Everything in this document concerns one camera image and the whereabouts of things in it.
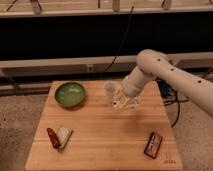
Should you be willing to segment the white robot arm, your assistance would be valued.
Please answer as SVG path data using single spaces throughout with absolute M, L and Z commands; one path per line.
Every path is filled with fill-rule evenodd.
M 156 78 L 164 80 L 213 117 L 213 83 L 176 68 L 168 62 L 166 54 L 151 49 L 137 55 L 136 67 L 121 81 L 112 105 L 127 108 L 144 86 Z

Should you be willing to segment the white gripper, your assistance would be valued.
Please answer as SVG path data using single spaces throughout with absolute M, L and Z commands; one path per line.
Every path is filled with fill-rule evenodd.
M 128 101 L 126 109 L 137 107 L 139 105 L 138 95 L 144 88 L 144 82 L 140 79 L 132 79 L 130 76 L 126 76 L 121 82 L 121 87 L 116 90 L 113 102 L 115 104 L 125 104 L 128 101 L 127 96 L 134 97 Z

